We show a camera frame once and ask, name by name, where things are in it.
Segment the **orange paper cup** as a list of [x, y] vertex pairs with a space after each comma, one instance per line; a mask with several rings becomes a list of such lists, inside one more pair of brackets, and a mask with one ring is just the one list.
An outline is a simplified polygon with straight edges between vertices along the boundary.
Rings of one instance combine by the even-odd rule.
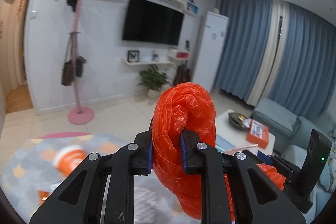
[[64, 176], [68, 176], [85, 158], [86, 152], [79, 145], [69, 145], [60, 149], [53, 160], [53, 166]]

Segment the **blue curtains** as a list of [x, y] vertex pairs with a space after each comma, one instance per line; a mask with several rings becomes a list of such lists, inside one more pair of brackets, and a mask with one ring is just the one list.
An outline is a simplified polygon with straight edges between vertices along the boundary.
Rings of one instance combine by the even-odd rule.
[[228, 27], [214, 86], [313, 120], [335, 90], [335, 26], [281, 0], [219, 0]]

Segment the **white red wall box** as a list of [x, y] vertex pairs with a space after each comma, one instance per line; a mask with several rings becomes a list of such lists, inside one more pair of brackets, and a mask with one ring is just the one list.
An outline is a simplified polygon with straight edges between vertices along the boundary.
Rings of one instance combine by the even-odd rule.
[[190, 53], [187, 50], [179, 50], [179, 49], [169, 49], [168, 56], [171, 59], [176, 60], [188, 60], [190, 57]]

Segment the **teal sofa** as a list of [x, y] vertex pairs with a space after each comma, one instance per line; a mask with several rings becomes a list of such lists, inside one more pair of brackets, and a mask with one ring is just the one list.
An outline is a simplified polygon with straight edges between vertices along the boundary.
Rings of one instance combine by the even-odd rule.
[[275, 136], [274, 150], [300, 168], [306, 158], [313, 129], [330, 139], [329, 157], [310, 195], [312, 207], [303, 215], [307, 223], [312, 223], [335, 191], [335, 117], [324, 111], [310, 121], [269, 98], [263, 98], [254, 108], [252, 118], [269, 127], [269, 132]]

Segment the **pink coat rack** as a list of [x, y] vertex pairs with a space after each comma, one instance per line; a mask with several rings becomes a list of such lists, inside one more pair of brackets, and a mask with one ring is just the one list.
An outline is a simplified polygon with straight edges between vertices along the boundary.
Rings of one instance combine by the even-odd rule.
[[81, 106], [80, 94], [79, 94], [79, 78], [76, 76], [77, 60], [80, 57], [77, 36], [79, 33], [79, 20], [80, 20], [82, 3], [83, 0], [77, 0], [76, 2], [74, 20], [70, 32], [70, 54], [73, 68], [72, 86], [75, 95], [75, 107], [69, 111], [67, 118], [71, 124], [75, 125], [87, 124], [95, 116], [91, 108]]

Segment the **scallop pattern tablecloth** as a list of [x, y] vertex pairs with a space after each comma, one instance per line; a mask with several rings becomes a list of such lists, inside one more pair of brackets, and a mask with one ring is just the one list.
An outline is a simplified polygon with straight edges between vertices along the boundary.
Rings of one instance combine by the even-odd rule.
[[[64, 161], [80, 149], [77, 161], [92, 152], [101, 156], [117, 152], [124, 141], [111, 134], [63, 132], [25, 141], [1, 170], [1, 188], [25, 222], [78, 165]], [[155, 175], [134, 178], [135, 223], [198, 223], [188, 216], [176, 196]]]

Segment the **orange foil packet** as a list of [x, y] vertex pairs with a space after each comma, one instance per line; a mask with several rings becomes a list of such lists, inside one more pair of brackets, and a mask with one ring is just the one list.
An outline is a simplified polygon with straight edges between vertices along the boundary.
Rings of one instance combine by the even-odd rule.
[[38, 196], [39, 196], [39, 206], [41, 206], [47, 198], [49, 198], [51, 192], [39, 190]]

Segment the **orange plastic bag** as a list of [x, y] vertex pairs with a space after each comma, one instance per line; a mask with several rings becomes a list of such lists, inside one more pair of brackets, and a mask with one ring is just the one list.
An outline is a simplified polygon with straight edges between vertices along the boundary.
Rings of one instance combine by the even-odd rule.
[[291, 203], [245, 152], [215, 147], [215, 108], [200, 85], [159, 98], [151, 124], [154, 172], [201, 223], [287, 223]]

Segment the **white coffee table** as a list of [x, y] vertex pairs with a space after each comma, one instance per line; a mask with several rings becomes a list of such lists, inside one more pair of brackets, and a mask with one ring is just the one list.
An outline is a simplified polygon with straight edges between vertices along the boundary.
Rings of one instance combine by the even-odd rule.
[[[219, 137], [228, 141], [234, 147], [240, 147], [243, 145], [251, 144], [246, 140], [247, 132], [239, 129], [235, 129], [229, 122], [229, 113], [234, 111], [229, 109], [223, 114], [219, 115], [215, 120], [216, 132]], [[269, 142], [265, 149], [259, 148], [259, 150], [265, 155], [271, 155], [274, 148], [275, 136], [269, 133]]]

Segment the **white refrigerator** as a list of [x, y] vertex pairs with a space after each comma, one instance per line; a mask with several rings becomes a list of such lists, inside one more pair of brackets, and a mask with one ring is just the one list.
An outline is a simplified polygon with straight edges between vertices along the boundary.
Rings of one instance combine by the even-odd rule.
[[202, 86], [209, 93], [213, 89], [218, 71], [228, 22], [229, 19], [226, 16], [208, 11], [202, 25], [201, 41], [192, 81]]

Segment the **green potted plant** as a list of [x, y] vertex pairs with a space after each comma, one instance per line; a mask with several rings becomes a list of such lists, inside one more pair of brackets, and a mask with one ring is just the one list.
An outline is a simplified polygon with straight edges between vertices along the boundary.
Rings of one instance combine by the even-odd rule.
[[140, 80], [138, 86], [146, 89], [150, 99], [158, 98], [165, 85], [171, 85], [165, 71], [160, 71], [155, 64], [150, 64], [145, 70], [139, 72]]

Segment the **dark bowl with snacks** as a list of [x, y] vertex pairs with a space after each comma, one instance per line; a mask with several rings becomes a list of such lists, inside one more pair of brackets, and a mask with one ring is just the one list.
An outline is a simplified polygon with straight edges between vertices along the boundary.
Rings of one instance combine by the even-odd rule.
[[248, 118], [243, 114], [231, 112], [228, 114], [228, 120], [232, 127], [238, 130], [244, 130], [249, 127]]

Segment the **framed butterfly picture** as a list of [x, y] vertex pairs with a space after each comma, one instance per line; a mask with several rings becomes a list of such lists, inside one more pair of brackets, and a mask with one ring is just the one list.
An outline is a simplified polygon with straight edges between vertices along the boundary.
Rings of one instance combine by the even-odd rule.
[[139, 50], [129, 50], [127, 52], [127, 62], [128, 63], [139, 62]]

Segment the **white lower wall shelf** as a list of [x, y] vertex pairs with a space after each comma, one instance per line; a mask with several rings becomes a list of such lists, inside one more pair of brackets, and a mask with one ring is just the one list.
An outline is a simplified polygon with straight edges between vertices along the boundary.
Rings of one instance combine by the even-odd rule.
[[175, 64], [173, 62], [171, 62], [171, 61], [168, 61], [168, 60], [148, 61], [148, 62], [144, 62], [144, 61], [129, 62], [129, 61], [127, 61], [126, 58], [122, 58], [121, 61], [124, 64], [130, 65], [130, 66], [138, 66], [138, 65], [172, 65], [173, 67], [175, 67]]

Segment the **orange tissue box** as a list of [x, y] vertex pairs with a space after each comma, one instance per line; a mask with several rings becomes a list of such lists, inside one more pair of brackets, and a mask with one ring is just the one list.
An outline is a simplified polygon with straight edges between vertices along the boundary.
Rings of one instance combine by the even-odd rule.
[[259, 148], [266, 149], [269, 143], [268, 126], [252, 119], [246, 141], [257, 144]]

